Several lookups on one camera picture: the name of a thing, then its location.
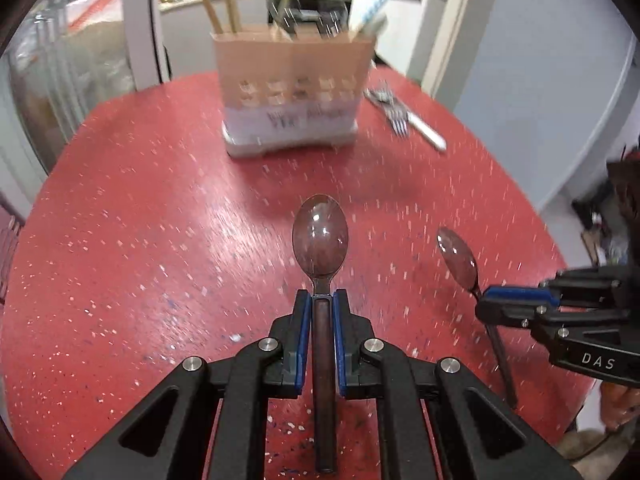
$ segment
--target speckled red tabletop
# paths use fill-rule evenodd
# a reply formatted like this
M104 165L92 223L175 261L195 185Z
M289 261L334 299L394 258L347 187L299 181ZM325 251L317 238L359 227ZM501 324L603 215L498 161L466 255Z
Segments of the speckled red tabletop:
M501 392L474 302L434 241L457 230L483 286L536 284L563 266L542 221L482 144L401 76L372 74L449 143L393 135L362 104L353 147L228 158L214 74L97 107L46 181L20 236L1 352L15 439L55 480L189 355L231 356L290 312L310 283L290 243L302 201L340 201L350 250L334 286L377 336L421 359L461 358ZM501 330L519 413L553 442L591 385ZM270 406L268 480L313 476L311 380ZM378 478L374 406L341 402L338 478Z

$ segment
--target hand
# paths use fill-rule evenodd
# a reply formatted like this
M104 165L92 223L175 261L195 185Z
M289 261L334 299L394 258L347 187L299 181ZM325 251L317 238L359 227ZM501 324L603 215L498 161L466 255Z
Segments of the hand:
M608 430L616 430L638 414L635 407L640 406L640 390L602 383L600 395L600 420Z

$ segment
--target spoon handle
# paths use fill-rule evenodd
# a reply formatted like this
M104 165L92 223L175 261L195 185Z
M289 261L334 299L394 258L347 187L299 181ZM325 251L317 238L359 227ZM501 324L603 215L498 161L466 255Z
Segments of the spoon handle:
M335 438L335 355L330 296L314 298L311 318L316 471L337 469Z
M485 325L484 327L491 341L491 346L494 349L495 360L498 363L502 382L504 383L504 400L506 400L509 407L514 410L518 406L518 395L516 393L516 387L513 384L513 376L511 375L511 368L507 361L507 352L504 349L504 343L502 342L497 326Z

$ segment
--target metal spoon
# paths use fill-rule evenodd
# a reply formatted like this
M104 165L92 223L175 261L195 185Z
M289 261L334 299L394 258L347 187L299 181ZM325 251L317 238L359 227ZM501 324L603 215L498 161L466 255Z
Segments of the metal spoon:
M340 205L314 195L293 222L293 253L314 286L311 321L316 470L337 469L335 439L335 356L331 280L347 255L349 230Z
M472 294L476 301L479 301L482 296L482 290L479 285L478 263L473 251L456 232L446 227L438 229L436 241L453 279L456 280L458 285ZM504 343L495 325L485 325L484 327L494 349L495 359L504 383L507 404L514 409L518 405L518 396L513 384L511 369L507 362Z

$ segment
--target utensil holder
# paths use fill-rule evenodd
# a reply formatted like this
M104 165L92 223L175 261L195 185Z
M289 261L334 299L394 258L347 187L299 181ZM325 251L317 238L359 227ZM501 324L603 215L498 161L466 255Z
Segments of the utensil holder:
M261 27L213 35L231 156L308 144L345 144L374 54L374 38L317 31L284 37Z

